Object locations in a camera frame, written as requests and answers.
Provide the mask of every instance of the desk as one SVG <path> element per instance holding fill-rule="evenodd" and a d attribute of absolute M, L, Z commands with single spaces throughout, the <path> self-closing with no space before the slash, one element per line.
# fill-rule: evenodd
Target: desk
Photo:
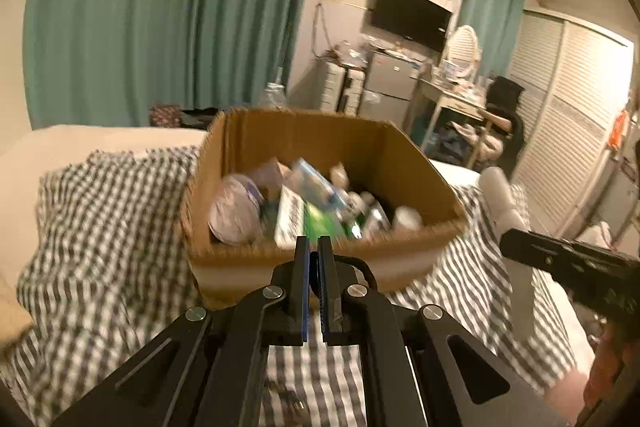
<path fill-rule="evenodd" d="M 478 114 L 478 109 L 484 109 L 484 103 L 472 102 L 471 100 L 460 96 L 457 93 L 451 92 L 444 87 L 437 86 L 426 80 L 420 80 L 418 86 L 415 89 L 414 96 L 411 101 L 409 110 L 407 111 L 406 118 L 404 119 L 404 131 L 406 133 L 411 132 L 411 127 L 414 124 L 415 118 L 420 115 L 424 109 L 424 101 L 433 100 L 436 104 L 436 108 L 433 111 L 433 116 L 427 127 L 427 132 L 424 134 L 424 139 L 420 144 L 420 149 L 424 151 L 427 146 L 433 129 L 436 127 L 436 122 L 440 116 L 441 110 L 447 108 L 456 111 L 460 114 L 464 114 L 475 120 L 482 121 L 482 118 Z"/>

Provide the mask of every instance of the human hand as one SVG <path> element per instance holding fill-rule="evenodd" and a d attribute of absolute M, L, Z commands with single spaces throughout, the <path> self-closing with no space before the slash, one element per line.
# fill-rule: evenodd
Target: human hand
<path fill-rule="evenodd" d="M 640 356 L 640 341 L 626 341 L 622 328 L 608 323 L 596 348 L 589 381 L 584 388 L 584 404 L 594 407 L 598 400 L 610 393 L 623 364 Z"/>

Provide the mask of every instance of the plaid fabric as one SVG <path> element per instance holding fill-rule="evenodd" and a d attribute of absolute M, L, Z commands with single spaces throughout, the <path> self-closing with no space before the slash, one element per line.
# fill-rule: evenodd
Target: plaid fabric
<path fill-rule="evenodd" d="M 178 233 L 178 208 L 196 150 L 92 153 L 41 180 L 40 245 L 18 282 L 35 326 L 10 355 L 27 414 L 50 425 L 63 410 L 198 302 Z M 419 308 L 437 303 L 511 364 L 537 391 L 575 365 L 564 326 L 535 275 L 536 334 L 511 334 L 510 284 L 477 188 L 457 189 L 468 231 L 447 247 L 430 276 L 390 295 Z M 524 216 L 521 190 L 514 195 Z M 306 401 L 315 426 L 365 425 L 357 346 L 327 347 L 319 317 L 303 347 L 271 347 L 260 423 L 280 426 L 284 386 Z"/>

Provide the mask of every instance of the black tv screen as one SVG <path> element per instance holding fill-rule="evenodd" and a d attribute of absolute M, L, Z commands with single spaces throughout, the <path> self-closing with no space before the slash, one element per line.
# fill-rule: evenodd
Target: black tv screen
<path fill-rule="evenodd" d="M 442 52 L 450 17 L 429 0 L 376 0 L 371 25 Z"/>

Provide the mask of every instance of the louvered closet door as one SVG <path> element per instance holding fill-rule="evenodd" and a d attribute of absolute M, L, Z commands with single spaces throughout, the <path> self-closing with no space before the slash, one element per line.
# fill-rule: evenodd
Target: louvered closet door
<path fill-rule="evenodd" d="M 517 113 L 524 122 L 525 140 L 538 121 L 554 74 L 562 26 L 563 21 L 545 15 L 525 13 L 522 17 L 507 77 L 524 87 Z"/>
<path fill-rule="evenodd" d="M 557 234 L 584 195 L 628 91 L 628 53 L 618 42 L 565 23 L 555 79 L 514 181 L 527 189 L 540 232 Z"/>

